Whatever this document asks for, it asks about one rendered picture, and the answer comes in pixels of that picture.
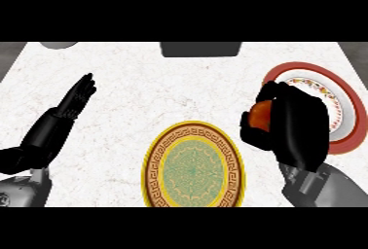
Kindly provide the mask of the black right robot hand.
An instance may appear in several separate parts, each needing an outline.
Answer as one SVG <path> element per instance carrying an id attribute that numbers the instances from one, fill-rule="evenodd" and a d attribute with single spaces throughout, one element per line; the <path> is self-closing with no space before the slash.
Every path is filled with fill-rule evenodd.
<path id="1" fill-rule="evenodd" d="M 323 100 L 286 82 L 270 81 L 256 103 L 272 101 L 271 129 L 249 125 L 249 111 L 241 114 L 240 138 L 264 151 L 272 151 L 280 163 L 315 172 L 330 150 L 330 115 Z"/>

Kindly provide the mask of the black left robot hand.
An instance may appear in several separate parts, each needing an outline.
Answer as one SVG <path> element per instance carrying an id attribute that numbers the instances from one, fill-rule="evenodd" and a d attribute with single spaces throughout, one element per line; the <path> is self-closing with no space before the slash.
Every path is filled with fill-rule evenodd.
<path id="1" fill-rule="evenodd" d="M 33 124 L 21 145 L 0 150 L 0 173 L 17 174 L 49 165 L 63 150 L 76 119 L 95 92 L 92 74 L 86 74 L 60 105 L 43 113 Z"/>

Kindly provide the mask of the red tomato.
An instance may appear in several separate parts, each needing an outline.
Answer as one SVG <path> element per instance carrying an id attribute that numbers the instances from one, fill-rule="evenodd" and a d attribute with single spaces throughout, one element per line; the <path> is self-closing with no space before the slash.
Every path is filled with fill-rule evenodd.
<path id="1" fill-rule="evenodd" d="M 265 100 L 258 102 L 249 112 L 249 125 L 265 131 L 271 129 L 271 111 L 272 101 Z"/>

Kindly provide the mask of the red rimmed white plate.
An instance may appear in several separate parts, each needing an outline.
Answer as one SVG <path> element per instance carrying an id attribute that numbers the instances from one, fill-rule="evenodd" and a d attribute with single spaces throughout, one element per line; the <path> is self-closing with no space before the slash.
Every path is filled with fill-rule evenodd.
<path id="1" fill-rule="evenodd" d="M 342 77 L 324 67 L 308 62 L 287 62 L 268 72 L 264 84 L 286 82 L 320 97 L 330 114 L 330 153 L 355 150 L 368 134 L 368 115 L 364 102 Z"/>

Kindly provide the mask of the yellow rimmed green plate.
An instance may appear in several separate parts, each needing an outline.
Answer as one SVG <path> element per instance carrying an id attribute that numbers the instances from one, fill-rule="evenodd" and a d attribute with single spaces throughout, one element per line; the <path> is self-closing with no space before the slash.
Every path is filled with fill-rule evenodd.
<path id="1" fill-rule="evenodd" d="M 150 146 L 141 186 L 151 207 L 241 206 L 244 163 L 227 132 L 200 121 L 172 125 Z"/>

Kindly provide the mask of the grey round object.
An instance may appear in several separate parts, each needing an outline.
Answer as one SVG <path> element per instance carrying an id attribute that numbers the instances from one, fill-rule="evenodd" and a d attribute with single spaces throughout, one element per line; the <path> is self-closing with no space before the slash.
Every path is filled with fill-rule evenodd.
<path id="1" fill-rule="evenodd" d="M 42 46 L 52 50 L 61 50 L 71 47 L 77 42 L 40 42 Z"/>

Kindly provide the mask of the dark grey appliance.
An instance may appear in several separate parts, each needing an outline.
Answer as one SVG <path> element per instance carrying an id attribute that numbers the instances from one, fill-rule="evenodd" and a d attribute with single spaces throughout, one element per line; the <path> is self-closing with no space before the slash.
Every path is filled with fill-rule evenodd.
<path id="1" fill-rule="evenodd" d="M 241 42 L 162 42 L 166 57 L 237 56 Z"/>

